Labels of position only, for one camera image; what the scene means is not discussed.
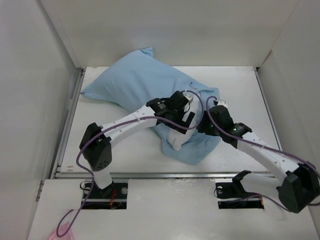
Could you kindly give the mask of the light blue pillowcase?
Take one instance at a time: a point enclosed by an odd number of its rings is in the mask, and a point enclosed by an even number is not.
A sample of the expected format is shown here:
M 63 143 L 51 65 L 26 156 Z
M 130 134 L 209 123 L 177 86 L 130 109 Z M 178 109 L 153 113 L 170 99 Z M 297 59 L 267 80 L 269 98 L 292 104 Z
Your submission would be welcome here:
M 81 94 L 88 99 L 116 103 L 132 113 L 150 100 L 169 98 L 174 92 L 184 90 L 196 93 L 190 108 L 195 112 L 191 122 L 193 126 L 200 120 L 207 98 L 220 98 L 219 89 L 206 86 L 156 60 L 153 48 L 149 47 L 119 59 L 86 86 Z M 167 157 L 189 165 L 199 164 L 220 142 L 218 137 L 199 133 L 196 129 L 182 134 L 159 124 L 152 131 L 161 138 L 161 148 Z

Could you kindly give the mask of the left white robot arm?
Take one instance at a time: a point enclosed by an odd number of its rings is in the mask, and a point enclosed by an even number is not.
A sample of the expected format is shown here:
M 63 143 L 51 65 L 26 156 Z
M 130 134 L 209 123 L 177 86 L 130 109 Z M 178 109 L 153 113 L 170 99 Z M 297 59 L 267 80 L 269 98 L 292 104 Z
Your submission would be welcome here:
M 87 126 L 79 148 L 88 162 L 95 182 L 94 192 L 101 198 L 112 193 L 113 180 L 108 170 L 112 162 L 112 149 L 124 139 L 135 133 L 165 125 L 185 134 L 192 129 L 196 114 L 191 111 L 193 96 L 176 91 L 167 98 L 154 98 L 140 109 L 111 123 Z

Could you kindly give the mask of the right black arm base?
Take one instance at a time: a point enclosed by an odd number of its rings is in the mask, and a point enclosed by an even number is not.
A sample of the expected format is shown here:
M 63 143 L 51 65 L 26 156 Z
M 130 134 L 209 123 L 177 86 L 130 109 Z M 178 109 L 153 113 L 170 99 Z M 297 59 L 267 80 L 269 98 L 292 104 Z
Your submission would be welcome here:
M 232 209 L 264 209 L 264 202 L 257 193 L 245 191 L 241 180 L 251 172 L 244 170 L 231 181 L 216 182 L 214 195 L 218 198 L 220 210 Z

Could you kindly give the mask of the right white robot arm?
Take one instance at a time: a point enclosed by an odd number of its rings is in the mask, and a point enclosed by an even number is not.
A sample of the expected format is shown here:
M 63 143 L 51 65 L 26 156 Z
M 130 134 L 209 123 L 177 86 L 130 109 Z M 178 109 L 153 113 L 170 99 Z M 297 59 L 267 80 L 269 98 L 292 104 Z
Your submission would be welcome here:
M 320 174 L 311 163 L 269 147 L 251 128 L 233 122 L 224 105 L 204 111 L 197 130 L 220 137 L 224 143 L 249 155 L 273 175 L 266 177 L 243 170 L 232 178 L 222 199 L 264 195 L 278 199 L 289 212 L 297 214 L 320 195 Z

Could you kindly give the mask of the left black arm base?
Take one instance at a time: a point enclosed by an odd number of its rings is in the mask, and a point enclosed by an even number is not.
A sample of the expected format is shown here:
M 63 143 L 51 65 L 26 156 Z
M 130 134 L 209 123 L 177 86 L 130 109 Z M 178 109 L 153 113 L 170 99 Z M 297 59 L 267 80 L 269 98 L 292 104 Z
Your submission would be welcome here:
M 125 210 L 127 208 L 128 183 L 113 182 L 106 189 L 96 184 L 85 202 L 84 210 Z

